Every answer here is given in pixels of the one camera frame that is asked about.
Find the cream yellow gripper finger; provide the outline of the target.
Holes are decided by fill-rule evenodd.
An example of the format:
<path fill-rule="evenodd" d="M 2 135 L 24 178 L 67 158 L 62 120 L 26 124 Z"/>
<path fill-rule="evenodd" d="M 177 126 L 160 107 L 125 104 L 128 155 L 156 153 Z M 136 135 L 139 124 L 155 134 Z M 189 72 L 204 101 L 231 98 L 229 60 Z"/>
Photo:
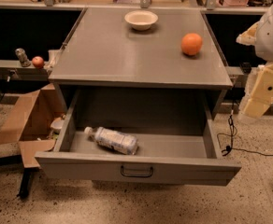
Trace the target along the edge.
<path fill-rule="evenodd" d="M 273 62 L 259 65 L 247 78 L 245 95 L 239 105 L 242 118 L 259 119 L 273 104 Z"/>

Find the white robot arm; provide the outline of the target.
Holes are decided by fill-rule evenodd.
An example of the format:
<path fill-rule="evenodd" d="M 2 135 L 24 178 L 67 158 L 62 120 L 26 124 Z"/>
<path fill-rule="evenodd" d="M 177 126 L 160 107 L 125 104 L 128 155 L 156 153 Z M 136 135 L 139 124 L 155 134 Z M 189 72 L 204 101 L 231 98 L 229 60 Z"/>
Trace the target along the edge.
<path fill-rule="evenodd" d="M 256 56 L 266 61 L 250 71 L 239 105 L 241 119 L 259 119 L 273 104 L 273 4 L 258 22 L 237 37 L 237 42 L 254 46 Z"/>

